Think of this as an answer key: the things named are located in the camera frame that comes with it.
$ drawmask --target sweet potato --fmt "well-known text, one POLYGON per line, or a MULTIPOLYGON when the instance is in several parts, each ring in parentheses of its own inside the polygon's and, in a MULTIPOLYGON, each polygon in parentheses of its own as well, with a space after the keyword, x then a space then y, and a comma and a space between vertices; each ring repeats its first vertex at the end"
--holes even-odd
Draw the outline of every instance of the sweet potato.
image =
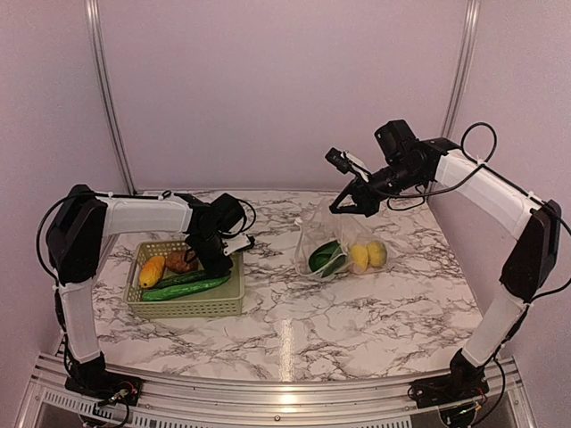
POLYGON ((198 269, 198 259, 193 251, 173 251, 167 256, 167 269, 175 274, 186 274, 198 269))

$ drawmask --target metal rail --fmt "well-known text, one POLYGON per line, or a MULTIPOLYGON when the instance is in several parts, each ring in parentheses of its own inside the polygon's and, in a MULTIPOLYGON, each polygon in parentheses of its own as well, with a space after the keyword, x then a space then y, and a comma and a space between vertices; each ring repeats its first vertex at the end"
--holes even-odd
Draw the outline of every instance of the metal rail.
POLYGON ((466 90, 468 74, 472 64, 472 58, 474 56, 474 47, 476 45, 476 31, 479 16, 480 0, 468 0, 468 8, 466 9, 466 18, 464 20, 464 31, 462 34, 462 44, 460 46, 458 65, 456 67, 456 76, 454 78, 451 98, 441 132, 441 135, 445 138, 452 137, 452 131, 458 116, 460 101, 462 100, 462 95, 464 95, 464 91, 466 90))
MULTIPOLYGON (((507 375, 508 392, 521 391, 521 378, 514 360, 508 359, 502 364, 507 375)), ((436 411, 436 407, 417 409, 407 395, 410 382, 418 379, 418 374, 330 383, 278 383, 196 378, 111 365, 109 368, 144 379, 139 403, 131 409, 128 426, 168 427, 169 423, 180 428, 361 428, 382 427, 383 424, 392 427, 387 424, 391 423, 394 427, 401 425, 406 428, 406 421, 412 427, 412 416, 436 411)), ((446 370, 439 370, 422 375, 445 373, 446 370)), ((498 394, 501 389, 498 368, 490 366, 485 375, 491 387, 489 395, 498 394)), ((17 426, 34 426, 40 407, 38 402, 101 420, 120 421, 125 415, 121 406, 105 407, 100 415, 94 414, 95 399, 66 391, 63 386, 65 379, 62 358, 41 354, 34 367, 17 426)))
POLYGON ((117 114, 113 103, 111 83, 107 73, 107 64, 105 62, 105 52, 103 50, 103 36, 101 31, 101 22, 99 20, 99 3, 98 0, 86 0, 87 24, 93 47, 93 55, 95 58, 95 70, 97 71, 97 80, 99 81, 99 89, 103 98, 103 107, 105 108, 105 116, 107 124, 111 132, 113 150, 119 164, 121 178, 130 194, 136 193, 135 183, 131 169, 128 165, 127 152, 123 145, 123 139, 117 121, 117 114))

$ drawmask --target table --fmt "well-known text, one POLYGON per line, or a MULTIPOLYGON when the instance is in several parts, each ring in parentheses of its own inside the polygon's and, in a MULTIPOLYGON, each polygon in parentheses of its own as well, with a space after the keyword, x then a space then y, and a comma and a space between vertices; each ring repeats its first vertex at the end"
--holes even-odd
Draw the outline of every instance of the table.
MULTIPOLYGON (((336 193, 233 191, 257 210, 244 254, 240 317, 147 320, 122 296, 137 245, 180 235, 122 235, 94 289, 95 326, 108 362, 220 379, 336 381, 425 372, 448 366, 482 317, 458 261, 424 205, 385 206, 359 218, 386 243, 380 273, 330 283, 298 276, 294 221, 336 193)), ((194 192, 204 201, 220 192, 194 192)))

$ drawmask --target cucumber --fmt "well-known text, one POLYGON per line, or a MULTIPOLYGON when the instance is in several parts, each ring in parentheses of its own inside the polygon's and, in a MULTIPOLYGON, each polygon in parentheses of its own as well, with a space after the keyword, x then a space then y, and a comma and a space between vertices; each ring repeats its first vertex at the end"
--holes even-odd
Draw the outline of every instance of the cucumber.
POLYGON ((202 281, 204 279, 208 279, 206 271, 195 270, 195 272, 188 272, 187 274, 173 275, 168 278, 164 278, 153 287, 153 290, 160 290, 161 288, 171 287, 172 285, 195 283, 196 281, 202 281))
POLYGON ((335 257, 335 261, 331 263, 330 266, 327 266, 323 272, 321 272, 321 277, 325 278, 334 274, 339 268, 341 268, 347 258, 345 255, 339 255, 338 252, 341 250, 338 241, 331 241, 330 243, 325 243, 317 248, 311 255, 310 259, 308 260, 308 264, 310 265, 311 272, 317 272, 322 267, 324 267, 329 261, 335 257))
POLYGON ((325 243, 317 248, 308 260, 311 272, 316 272, 324 267, 328 261, 331 260, 333 254, 339 250, 339 242, 331 241, 330 243, 325 243))
POLYGON ((334 274, 345 264, 345 261, 347 261, 347 257, 345 255, 337 257, 335 261, 331 263, 331 265, 323 269, 323 272, 321 272, 321 277, 327 278, 328 276, 334 274))
POLYGON ((230 279, 230 275, 221 278, 204 279, 189 284, 170 285, 160 290, 149 290, 143 293, 142 301, 164 301, 189 294, 196 294, 198 292, 206 292, 212 288, 220 287, 227 282, 228 279, 230 279))

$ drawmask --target white marble surface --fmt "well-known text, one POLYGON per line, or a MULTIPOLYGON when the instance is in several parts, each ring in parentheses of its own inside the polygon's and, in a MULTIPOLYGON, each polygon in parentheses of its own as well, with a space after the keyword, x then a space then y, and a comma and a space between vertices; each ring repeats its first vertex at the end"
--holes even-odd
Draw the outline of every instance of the white marble surface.
MULTIPOLYGON (((308 281, 292 265, 303 210, 334 193, 231 192, 258 212, 244 255, 240 317, 146 320, 122 300, 136 246, 158 234, 123 235, 94 291, 108 362, 159 372, 246 380, 325 381, 444 368, 481 320, 432 213, 384 206, 360 218, 386 242, 381 273, 308 281)), ((208 201, 217 193, 195 193, 208 201)))

